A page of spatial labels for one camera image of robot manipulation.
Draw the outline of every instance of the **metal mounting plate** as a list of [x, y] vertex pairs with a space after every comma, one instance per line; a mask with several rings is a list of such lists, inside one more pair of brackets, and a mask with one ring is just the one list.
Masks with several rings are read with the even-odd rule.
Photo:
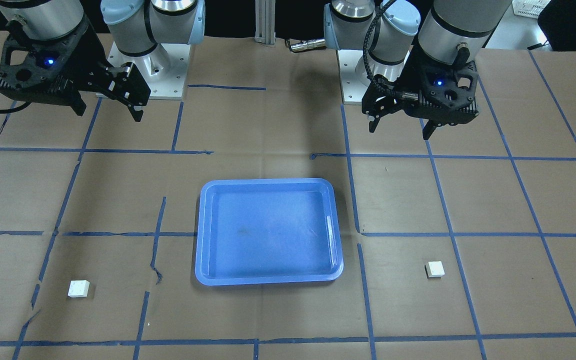
[[361, 50], [339, 50], [336, 52], [339, 61], [339, 78], [343, 104], [361, 105], [362, 98], [368, 86], [362, 84], [359, 76], [355, 73], [357, 62], [362, 57]]
[[[158, 73], [155, 76], [144, 75], [144, 79], [150, 87], [150, 99], [181, 100], [186, 89], [191, 46], [183, 43], [163, 43], [161, 45], [167, 51], [172, 65], [165, 73]], [[117, 45], [112, 43], [108, 55], [108, 62], [112, 66], [118, 67], [131, 61], [133, 61], [132, 57], [119, 52]], [[100, 93], [97, 94], [97, 97], [104, 98]]]

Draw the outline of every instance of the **white storage crate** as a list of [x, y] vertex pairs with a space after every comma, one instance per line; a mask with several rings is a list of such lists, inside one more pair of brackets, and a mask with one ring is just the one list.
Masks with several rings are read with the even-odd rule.
[[512, 0], [512, 12], [517, 16], [537, 19], [550, 2], [551, 0]]

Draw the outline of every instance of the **tray rim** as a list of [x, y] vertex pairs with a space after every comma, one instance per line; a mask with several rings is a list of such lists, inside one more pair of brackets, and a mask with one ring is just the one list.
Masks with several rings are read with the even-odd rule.
[[[329, 273], [316, 273], [310, 275], [281, 275], [281, 276], [248, 276], [248, 277], [219, 277], [212, 278], [205, 276], [201, 271], [203, 264], [203, 253], [205, 246], [204, 229], [206, 227], [206, 217], [210, 214], [207, 212], [206, 204], [208, 201], [207, 193], [213, 187], [233, 186], [233, 185], [287, 185], [287, 184], [321, 184], [327, 191], [324, 195], [324, 207], [327, 214], [330, 214], [332, 237], [334, 248], [330, 253], [336, 253], [338, 259], [337, 265]], [[325, 178], [320, 177], [297, 177], [297, 178], [248, 178], [248, 179], [220, 179], [210, 180], [201, 188], [199, 195], [199, 214], [196, 239], [196, 254], [194, 262], [194, 275], [197, 280], [206, 286], [228, 286], [228, 285], [255, 285], [255, 284], [274, 284], [274, 283], [303, 283], [314, 281], [333, 281], [338, 278], [344, 269], [344, 256], [341, 244], [341, 233], [339, 231], [339, 218], [337, 213], [337, 204], [335, 200], [335, 191], [332, 184]]]

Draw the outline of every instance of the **blue plastic tray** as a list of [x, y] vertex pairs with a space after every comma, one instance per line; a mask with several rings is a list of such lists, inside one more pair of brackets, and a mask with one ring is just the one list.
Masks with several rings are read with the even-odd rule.
[[201, 284], [331, 281], [343, 269], [327, 180], [213, 180], [201, 189], [194, 266]]

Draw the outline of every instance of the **white foam block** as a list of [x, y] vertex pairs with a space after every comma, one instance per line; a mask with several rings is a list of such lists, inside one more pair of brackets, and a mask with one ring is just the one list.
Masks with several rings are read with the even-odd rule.
[[68, 289], [68, 296], [69, 297], [87, 297], [89, 288], [90, 288], [90, 282], [88, 280], [70, 281], [70, 287]]
[[426, 262], [425, 275], [428, 276], [428, 278], [441, 278], [446, 275], [446, 272], [444, 272], [444, 265], [441, 261]]

